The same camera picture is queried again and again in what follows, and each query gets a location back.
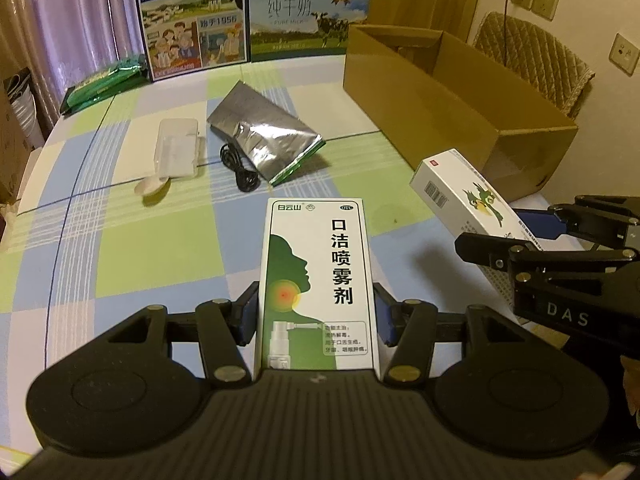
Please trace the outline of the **checked tablecloth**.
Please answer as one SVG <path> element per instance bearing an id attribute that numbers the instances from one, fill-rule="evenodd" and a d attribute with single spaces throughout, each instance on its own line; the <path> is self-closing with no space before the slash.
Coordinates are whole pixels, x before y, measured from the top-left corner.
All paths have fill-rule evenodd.
<path id="1" fill-rule="evenodd" d="M 39 445 L 25 411 L 29 385 L 148 304 L 172 312 L 233 298 L 258 279 L 273 197 L 363 201 L 375 281 L 395 297 L 446 311 L 506 306 L 410 188 L 411 168 L 344 92 L 339 56 L 235 65 L 115 96 L 60 120 L 27 176 L 1 242 L 1 465 Z M 279 186 L 243 193 L 219 158 L 207 117 L 243 81 L 320 133 L 326 145 Z M 204 138 L 193 178 L 156 176 L 160 121 L 194 118 Z"/>

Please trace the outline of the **small white plastic spoon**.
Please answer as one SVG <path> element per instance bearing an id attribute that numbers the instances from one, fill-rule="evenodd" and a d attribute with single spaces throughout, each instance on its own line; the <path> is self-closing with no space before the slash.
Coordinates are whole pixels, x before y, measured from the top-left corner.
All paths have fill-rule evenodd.
<path id="1" fill-rule="evenodd" d="M 140 197 L 150 197 L 160 192 L 168 182 L 168 177 L 145 177 L 134 187 L 134 194 Z"/>

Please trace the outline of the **green white throat spray box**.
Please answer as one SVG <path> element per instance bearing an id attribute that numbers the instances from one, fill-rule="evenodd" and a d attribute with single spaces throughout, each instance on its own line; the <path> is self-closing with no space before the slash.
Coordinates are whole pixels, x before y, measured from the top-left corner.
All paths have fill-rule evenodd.
<path id="1" fill-rule="evenodd" d="M 269 200 L 254 369 L 380 370 L 359 198 Z"/>

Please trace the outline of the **clear plastic case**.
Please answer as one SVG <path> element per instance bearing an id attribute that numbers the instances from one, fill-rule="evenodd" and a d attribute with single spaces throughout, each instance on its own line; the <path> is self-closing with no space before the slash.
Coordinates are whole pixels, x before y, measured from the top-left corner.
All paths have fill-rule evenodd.
<path id="1" fill-rule="evenodd" d="M 160 121 L 154 153 L 154 169 L 161 179 L 193 178 L 204 138 L 194 118 L 165 118 Z"/>

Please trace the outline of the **blue cartoon milk carton box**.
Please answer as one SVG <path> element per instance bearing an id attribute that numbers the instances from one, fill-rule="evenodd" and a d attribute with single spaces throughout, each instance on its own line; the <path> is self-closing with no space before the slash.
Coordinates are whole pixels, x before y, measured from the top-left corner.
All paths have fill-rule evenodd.
<path id="1" fill-rule="evenodd" d="M 245 0 L 136 0 L 151 79 L 248 61 Z"/>

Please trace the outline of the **light blue milk gift box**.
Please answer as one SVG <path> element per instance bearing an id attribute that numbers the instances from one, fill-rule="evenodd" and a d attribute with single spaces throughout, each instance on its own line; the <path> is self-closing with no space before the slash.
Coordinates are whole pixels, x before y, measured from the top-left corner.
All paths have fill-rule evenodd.
<path id="1" fill-rule="evenodd" d="M 369 0 L 248 0 L 250 59 L 342 55 L 368 12 Z"/>

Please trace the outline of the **purple curtain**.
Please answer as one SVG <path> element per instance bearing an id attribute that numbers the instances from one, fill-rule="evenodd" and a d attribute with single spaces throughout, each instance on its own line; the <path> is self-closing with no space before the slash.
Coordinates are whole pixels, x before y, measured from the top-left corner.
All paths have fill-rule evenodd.
<path id="1" fill-rule="evenodd" d="M 1 0 L 1 77 L 30 70 L 45 132 L 68 87 L 142 52 L 134 0 Z"/>

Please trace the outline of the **brown cardboard side boxes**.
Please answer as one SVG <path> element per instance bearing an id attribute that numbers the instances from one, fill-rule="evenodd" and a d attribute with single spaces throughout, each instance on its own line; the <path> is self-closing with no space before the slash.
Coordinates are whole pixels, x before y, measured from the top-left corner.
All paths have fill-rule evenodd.
<path id="1" fill-rule="evenodd" d="M 1 83 L 1 203 L 17 199 L 29 156 L 44 143 L 32 72 L 23 68 Z"/>

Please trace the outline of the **white dragon logo ointment box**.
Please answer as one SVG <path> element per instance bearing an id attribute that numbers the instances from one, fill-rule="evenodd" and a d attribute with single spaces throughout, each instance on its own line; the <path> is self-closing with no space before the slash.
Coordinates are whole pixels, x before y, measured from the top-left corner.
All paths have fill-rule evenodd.
<path id="1" fill-rule="evenodd" d="M 424 158 L 410 186 L 453 236 L 509 237 L 542 249 L 508 202 L 455 148 Z"/>

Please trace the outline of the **silver foil pouch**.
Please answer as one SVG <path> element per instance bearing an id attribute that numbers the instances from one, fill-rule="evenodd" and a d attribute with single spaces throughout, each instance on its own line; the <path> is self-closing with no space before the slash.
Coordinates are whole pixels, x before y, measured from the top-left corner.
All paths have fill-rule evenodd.
<path id="1" fill-rule="evenodd" d="M 272 186 L 283 183 L 326 145 L 319 133 L 238 81 L 207 118 Z"/>

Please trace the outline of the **brown cardboard box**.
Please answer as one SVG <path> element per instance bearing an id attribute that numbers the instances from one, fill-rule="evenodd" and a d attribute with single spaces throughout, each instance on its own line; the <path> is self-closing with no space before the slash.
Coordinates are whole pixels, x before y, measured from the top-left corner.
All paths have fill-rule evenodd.
<path id="1" fill-rule="evenodd" d="M 411 167 L 455 148 L 506 200 L 539 192 L 577 125 L 448 32 L 352 26 L 343 88 Z"/>

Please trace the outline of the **green wet wipes pack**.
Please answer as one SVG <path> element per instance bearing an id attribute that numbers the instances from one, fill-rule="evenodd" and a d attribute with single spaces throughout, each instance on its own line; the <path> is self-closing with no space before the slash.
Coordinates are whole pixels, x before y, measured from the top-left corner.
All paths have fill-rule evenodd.
<path id="1" fill-rule="evenodd" d="M 144 54 L 123 58 L 68 88 L 60 105 L 60 114 L 76 114 L 150 81 L 149 63 Z"/>

